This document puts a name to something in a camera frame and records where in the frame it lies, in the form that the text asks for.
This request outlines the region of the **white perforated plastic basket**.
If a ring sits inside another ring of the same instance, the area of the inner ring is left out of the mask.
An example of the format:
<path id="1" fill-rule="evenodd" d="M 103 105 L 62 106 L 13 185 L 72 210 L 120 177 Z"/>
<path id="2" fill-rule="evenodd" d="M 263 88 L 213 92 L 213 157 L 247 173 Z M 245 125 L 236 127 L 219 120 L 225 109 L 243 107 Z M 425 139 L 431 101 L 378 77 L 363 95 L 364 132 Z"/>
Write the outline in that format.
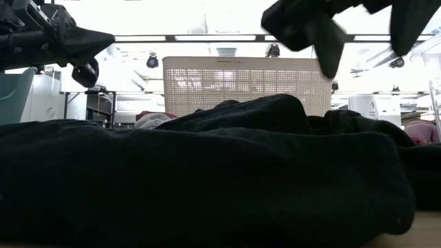
<path id="1" fill-rule="evenodd" d="M 165 110 L 176 116 L 211 109 L 227 100 L 289 94 L 306 114 L 331 109 L 331 79 L 315 59 L 168 56 L 163 58 Z"/>

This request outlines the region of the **grey patterned cloth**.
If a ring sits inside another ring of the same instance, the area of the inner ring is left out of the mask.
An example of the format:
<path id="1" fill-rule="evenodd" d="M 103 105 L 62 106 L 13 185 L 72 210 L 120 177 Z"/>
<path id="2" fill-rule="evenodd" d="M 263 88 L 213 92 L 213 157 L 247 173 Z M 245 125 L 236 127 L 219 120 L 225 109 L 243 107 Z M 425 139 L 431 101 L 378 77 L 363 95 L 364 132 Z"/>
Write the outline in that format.
<path id="1" fill-rule="evenodd" d="M 419 145 L 440 142 L 438 127 L 434 121 L 412 121 L 405 127 L 404 131 Z"/>

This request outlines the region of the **teal plastic bin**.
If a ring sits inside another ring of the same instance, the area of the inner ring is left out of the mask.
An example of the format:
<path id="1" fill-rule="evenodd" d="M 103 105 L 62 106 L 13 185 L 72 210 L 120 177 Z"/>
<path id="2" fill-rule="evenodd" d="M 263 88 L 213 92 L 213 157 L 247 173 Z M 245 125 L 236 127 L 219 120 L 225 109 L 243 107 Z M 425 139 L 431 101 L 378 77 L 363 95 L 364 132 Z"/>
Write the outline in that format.
<path id="1" fill-rule="evenodd" d="M 37 70 L 0 74 L 0 125 L 19 123 Z"/>

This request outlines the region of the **white cabinet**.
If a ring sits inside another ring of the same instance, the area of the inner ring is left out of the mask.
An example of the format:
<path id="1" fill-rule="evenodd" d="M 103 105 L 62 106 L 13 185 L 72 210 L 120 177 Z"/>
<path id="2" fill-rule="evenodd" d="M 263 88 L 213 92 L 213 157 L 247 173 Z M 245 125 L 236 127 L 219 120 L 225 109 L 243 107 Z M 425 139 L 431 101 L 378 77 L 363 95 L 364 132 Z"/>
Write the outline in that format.
<path id="1" fill-rule="evenodd" d="M 47 71 L 34 76 L 21 122 L 63 119 L 65 93 L 69 92 L 66 118 L 85 120 L 87 96 L 77 94 L 85 88 L 75 82 L 70 73 Z"/>

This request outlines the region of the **maroon cloth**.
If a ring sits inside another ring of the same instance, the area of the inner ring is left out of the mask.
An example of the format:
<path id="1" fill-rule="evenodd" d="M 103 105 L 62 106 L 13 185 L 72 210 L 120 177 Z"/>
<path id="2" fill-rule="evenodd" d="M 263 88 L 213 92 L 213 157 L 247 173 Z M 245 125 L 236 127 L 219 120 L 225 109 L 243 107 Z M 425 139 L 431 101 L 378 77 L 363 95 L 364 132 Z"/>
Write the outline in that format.
<path id="1" fill-rule="evenodd" d="M 167 112 L 151 112 L 151 111 L 142 111 L 140 113 L 138 113 L 135 117 L 136 121 L 139 121 L 141 118 L 143 118 L 145 115 L 151 115 L 151 114 L 160 114 L 162 116 L 167 116 L 169 118 L 177 118 L 176 115 L 174 114 L 170 114 Z"/>

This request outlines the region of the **black background desk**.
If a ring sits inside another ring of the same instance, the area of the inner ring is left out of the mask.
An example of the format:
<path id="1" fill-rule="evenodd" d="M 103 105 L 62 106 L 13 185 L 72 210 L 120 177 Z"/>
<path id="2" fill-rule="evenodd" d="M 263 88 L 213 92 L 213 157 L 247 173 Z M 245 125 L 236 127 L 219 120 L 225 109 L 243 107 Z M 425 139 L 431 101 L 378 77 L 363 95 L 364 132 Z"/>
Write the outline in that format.
<path id="1" fill-rule="evenodd" d="M 96 107 L 91 104 L 86 105 L 85 119 L 93 122 L 101 122 L 103 127 L 113 128 L 115 125 L 116 102 L 117 93 L 108 90 L 86 90 L 79 92 L 59 92 L 64 95 L 63 100 L 63 119 L 68 118 L 69 104 L 73 102 L 78 96 L 86 95 L 95 98 L 94 103 Z"/>

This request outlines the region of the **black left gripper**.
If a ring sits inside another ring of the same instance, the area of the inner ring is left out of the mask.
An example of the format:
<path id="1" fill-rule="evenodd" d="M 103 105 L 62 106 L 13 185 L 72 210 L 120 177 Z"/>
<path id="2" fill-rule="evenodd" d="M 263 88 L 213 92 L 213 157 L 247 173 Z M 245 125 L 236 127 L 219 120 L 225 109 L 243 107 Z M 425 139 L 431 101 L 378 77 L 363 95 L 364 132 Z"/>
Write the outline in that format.
<path id="1" fill-rule="evenodd" d="M 99 63 L 94 57 L 115 42 L 113 34 L 80 28 L 64 6 L 53 2 L 20 0 L 20 20 L 40 36 L 31 40 L 43 42 L 52 63 L 71 64 L 77 83 L 86 88 L 96 85 Z"/>

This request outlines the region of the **black cloth with white tag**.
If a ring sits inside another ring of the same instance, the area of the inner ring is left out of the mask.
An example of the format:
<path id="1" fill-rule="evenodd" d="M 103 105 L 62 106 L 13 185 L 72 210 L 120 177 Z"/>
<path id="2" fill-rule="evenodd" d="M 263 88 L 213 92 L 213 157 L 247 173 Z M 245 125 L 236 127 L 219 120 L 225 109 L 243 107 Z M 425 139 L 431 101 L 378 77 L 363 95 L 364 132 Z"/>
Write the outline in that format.
<path id="1" fill-rule="evenodd" d="M 0 243 L 359 248 L 415 211 L 396 145 L 373 132 L 0 126 Z"/>

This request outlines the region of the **white box appliance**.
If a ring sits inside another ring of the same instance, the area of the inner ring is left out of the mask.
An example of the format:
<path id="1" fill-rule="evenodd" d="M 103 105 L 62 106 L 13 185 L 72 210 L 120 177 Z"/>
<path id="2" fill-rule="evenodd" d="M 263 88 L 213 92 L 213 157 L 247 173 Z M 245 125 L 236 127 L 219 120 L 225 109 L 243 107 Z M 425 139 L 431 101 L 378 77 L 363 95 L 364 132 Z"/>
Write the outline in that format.
<path id="1" fill-rule="evenodd" d="M 402 127 L 400 102 L 395 96 L 355 95 L 348 98 L 348 109 L 373 120 L 388 121 Z"/>

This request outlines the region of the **light grey cloth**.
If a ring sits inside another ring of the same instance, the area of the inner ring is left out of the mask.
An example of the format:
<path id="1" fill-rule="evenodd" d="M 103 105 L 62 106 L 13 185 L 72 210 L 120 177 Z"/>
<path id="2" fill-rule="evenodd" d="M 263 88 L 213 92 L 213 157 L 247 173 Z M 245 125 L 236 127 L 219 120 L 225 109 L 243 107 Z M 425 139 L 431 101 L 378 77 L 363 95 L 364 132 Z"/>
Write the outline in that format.
<path id="1" fill-rule="evenodd" d="M 164 113 L 152 113 L 145 114 L 137 122 L 135 122 L 134 127 L 136 129 L 147 129 L 152 130 L 165 122 L 170 121 L 172 118 Z"/>

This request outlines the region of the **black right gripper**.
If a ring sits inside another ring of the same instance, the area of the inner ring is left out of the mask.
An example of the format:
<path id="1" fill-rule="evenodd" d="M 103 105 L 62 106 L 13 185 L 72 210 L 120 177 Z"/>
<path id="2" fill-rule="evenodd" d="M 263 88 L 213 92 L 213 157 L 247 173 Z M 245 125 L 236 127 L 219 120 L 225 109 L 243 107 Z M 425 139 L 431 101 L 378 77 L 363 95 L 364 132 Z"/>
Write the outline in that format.
<path id="1" fill-rule="evenodd" d="M 313 46 L 324 76 L 336 76 L 345 46 L 345 31 L 333 17 L 362 5 L 374 14 L 392 0 L 277 0 L 261 17 L 261 26 L 292 51 Z"/>

